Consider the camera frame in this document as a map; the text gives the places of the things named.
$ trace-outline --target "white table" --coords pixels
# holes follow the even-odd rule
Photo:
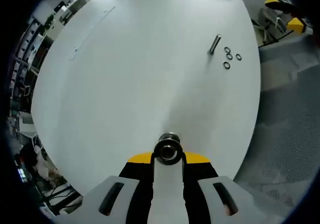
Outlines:
[[[242,0],[91,0],[50,48],[31,113],[50,158],[82,195],[153,151],[166,131],[234,178],[257,118],[259,63]]]

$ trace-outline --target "metal rod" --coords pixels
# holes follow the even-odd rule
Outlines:
[[[214,39],[214,41],[213,41],[213,43],[212,43],[212,45],[211,45],[211,48],[210,48],[209,51],[208,51],[209,54],[213,55],[213,53],[214,53],[214,51],[215,51],[215,48],[217,47],[220,39],[221,39],[221,35],[218,34],[218,35],[215,37],[215,39]]]

